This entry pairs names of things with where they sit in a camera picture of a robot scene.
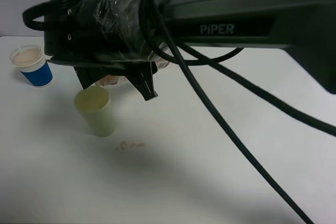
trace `black wire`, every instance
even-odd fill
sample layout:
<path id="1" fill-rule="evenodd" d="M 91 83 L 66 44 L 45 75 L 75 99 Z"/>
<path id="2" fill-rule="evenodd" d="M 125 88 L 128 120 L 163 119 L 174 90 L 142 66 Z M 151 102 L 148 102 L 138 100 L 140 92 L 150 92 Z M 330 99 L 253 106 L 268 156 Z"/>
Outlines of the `black wire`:
<path id="1" fill-rule="evenodd" d="M 317 130 L 326 132 L 330 135 L 336 136 L 336 127 L 333 125 L 330 125 L 328 123 L 322 122 L 316 118 L 313 118 L 310 115 L 307 115 L 292 106 L 288 105 L 287 103 L 281 101 L 276 96 L 272 95 L 271 93 L 267 92 L 266 90 L 263 90 L 262 88 L 254 85 L 250 81 L 246 80 L 244 77 L 240 76 L 239 74 L 233 72 L 232 70 L 218 64 L 216 61 L 213 61 L 212 59 L 206 57 L 205 55 L 201 54 L 200 52 L 196 51 L 195 49 L 187 46 L 185 43 L 181 42 L 178 39 L 175 39 L 176 44 L 178 47 L 180 47 L 182 50 L 186 51 L 188 54 L 194 56 L 195 58 L 201 60 L 202 62 L 206 63 L 207 65 L 213 67 L 214 69 L 218 70 L 222 74 L 228 76 L 232 80 L 238 82 L 240 85 L 242 85 L 244 88 L 248 89 L 255 95 L 259 96 L 260 98 L 264 99 L 265 101 L 269 102 L 273 106 L 277 107 L 282 112 L 285 112 L 287 115 L 291 116 L 292 118 L 295 118 L 296 120 L 307 124 Z"/>
<path id="2" fill-rule="evenodd" d="M 161 15 L 160 15 L 159 9 L 156 6 L 154 0 L 141 0 L 141 4 L 140 4 L 140 8 L 139 8 L 139 20 L 140 20 L 140 24 L 143 23 L 143 26 L 141 26 L 141 30 L 144 33 L 144 37 L 146 39 L 146 42 L 152 47 L 152 49 L 154 51 L 156 51 L 157 50 L 157 45 L 155 45 L 152 38 L 149 37 L 149 31 L 148 31 L 149 20 L 146 19 L 146 17 L 154 17 L 154 19 L 156 21 L 155 24 L 158 26 L 160 32 L 164 36 L 165 42 L 167 43 L 168 47 L 170 48 L 172 54 L 174 55 L 175 60 L 177 61 L 180 68 L 182 69 L 182 71 L 183 71 L 184 75 L 186 76 L 187 80 L 189 81 L 189 83 L 191 84 L 191 86 L 193 87 L 193 89 L 195 90 L 195 92 L 197 93 L 199 98 L 201 99 L 201 101 L 207 107 L 207 109 L 209 110 L 211 115 L 219 123 L 219 125 L 226 132 L 226 134 L 231 138 L 231 140 L 237 146 L 237 148 L 248 159 L 248 161 L 253 165 L 253 167 L 261 174 L 261 176 L 268 182 L 268 184 L 279 194 L 279 196 L 302 218 L 302 220 L 307 224 L 313 224 L 313 222 L 302 211 L 302 209 L 289 197 L 289 195 L 277 184 L 277 182 L 268 174 L 268 172 L 263 168 L 263 166 L 255 159 L 253 154 L 246 148 L 246 146 L 242 143 L 242 141 L 238 138 L 238 136 L 235 134 L 235 132 L 230 128 L 230 126 L 227 124 L 227 122 L 224 120 L 224 118 L 220 115 L 220 113 L 217 111 L 217 109 L 211 103 L 210 99 L 204 93 L 201 86 L 198 84 L 195 77 L 190 72 L 190 69 L 188 68 L 185 60 L 183 59 L 180 51 L 178 50 L 173 38 L 171 37 L 171 35 L 170 35 L 170 33 L 169 33 Z M 160 55 L 163 55 L 162 58 L 166 57 L 166 54 L 161 53 L 159 50 L 158 50 L 158 52 L 159 52 Z M 215 67 L 215 64 L 214 64 L 215 61 L 213 61 L 211 59 L 208 59 L 207 57 L 206 57 L 207 59 L 205 59 L 205 58 L 202 59 L 202 57 L 200 55 L 196 54 L 195 52 L 192 52 L 192 53 L 197 55 L 198 56 L 197 58 L 199 58 L 199 60 L 201 60 L 203 63 L 208 63 L 209 65 L 211 63 L 211 65 L 213 67 Z"/>

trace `plastic wrap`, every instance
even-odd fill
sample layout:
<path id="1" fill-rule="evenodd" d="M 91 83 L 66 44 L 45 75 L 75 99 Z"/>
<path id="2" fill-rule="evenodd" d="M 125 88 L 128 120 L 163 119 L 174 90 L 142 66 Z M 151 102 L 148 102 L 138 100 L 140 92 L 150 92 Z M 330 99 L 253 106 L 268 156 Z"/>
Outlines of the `plastic wrap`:
<path id="1" fill-rule="evenodd" d="M 101 0 L 95 12 L 95 19 L 101 25 L 104 35 L 117 34 L 127 45 L 129 53 L 113 55 L 113 61 L 156 61 L 160 58 L 145 42 L 139 25 L 141 0 Z M 159 36 L 154 36 L 162 48 Z"/>

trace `yellow plastic cup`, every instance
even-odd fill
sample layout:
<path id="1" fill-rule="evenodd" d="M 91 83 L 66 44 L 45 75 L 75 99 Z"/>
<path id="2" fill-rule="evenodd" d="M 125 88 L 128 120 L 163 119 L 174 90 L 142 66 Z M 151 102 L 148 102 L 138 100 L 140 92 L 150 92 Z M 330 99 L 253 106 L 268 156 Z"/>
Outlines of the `yellow plastic cup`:
<path id="1" fill-rule="evenodd" d="M 113 133 L 112 102 L 106 89 L 92 86 L 81 90 L 75 97 L 75 107 L 96 136 L 105 137 Z"/>

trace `crumbs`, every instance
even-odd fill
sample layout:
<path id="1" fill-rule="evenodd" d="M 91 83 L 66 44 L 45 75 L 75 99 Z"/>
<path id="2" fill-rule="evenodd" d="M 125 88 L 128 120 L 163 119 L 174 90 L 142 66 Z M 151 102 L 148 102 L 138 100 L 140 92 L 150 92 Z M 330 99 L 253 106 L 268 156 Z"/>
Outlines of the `crumbs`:
<path id="1" fill-rule="evenodd" d="M 118 152 L 118 151 L 126 151 L 126 150 L 130 150 L 130 149 L 135 149 L 135 148 L 142 148 L 144 147 L 145 144 L 128 144 L 126 141 L 123 141 L 119 144 L 118 147 L 116 147 L 115 151 Z"/>

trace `white table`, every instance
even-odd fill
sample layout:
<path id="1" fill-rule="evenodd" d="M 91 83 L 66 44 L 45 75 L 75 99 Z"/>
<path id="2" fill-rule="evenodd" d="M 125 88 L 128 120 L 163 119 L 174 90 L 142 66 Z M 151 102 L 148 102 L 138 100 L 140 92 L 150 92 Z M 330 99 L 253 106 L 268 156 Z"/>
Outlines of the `white table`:
<path id="1" fill-rule="evenodd" d="M 42 38 L 0 38 L 0 221 L 48 223 L 302 223 L 245 160 L 170 65 L 145 102 L 108 87 L 117 129 L 93 136 L 73 106 L 71 67 L 30 86 L 9 60 Z M 198 48 L 219 56 L 230 49 Z M 224 63 L 291 105 L 336 124 L 336 97 L 286 53 L 246 49 Z M 316 223 L 336 222 L 336 138 L 273 108 L 210 67 L 195 76 L 264 167 Z M 122 142 L 145 147 L 117 152 Z"/>

